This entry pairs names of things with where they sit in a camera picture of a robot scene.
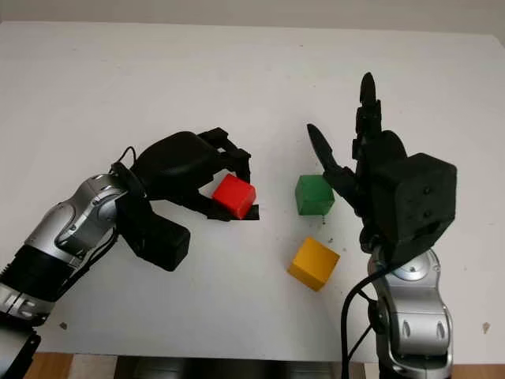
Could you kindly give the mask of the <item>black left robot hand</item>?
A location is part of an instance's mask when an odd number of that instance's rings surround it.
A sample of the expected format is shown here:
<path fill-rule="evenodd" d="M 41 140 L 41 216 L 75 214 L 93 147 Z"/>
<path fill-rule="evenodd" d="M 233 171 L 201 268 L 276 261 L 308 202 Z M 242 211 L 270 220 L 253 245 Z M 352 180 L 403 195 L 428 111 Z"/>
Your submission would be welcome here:
<path fill-rule="evenodd" d="M 230 210 L 205 197 L 200 188 L 223 169 L 250 182 L 251 155 L 228 139 L 221 128 L 195 134 L 181 131 L 157 141 L 138 157 L 131 171 L 150 201 L 169 201 L 204 214 L 210 220 L 237 219 Z"/>

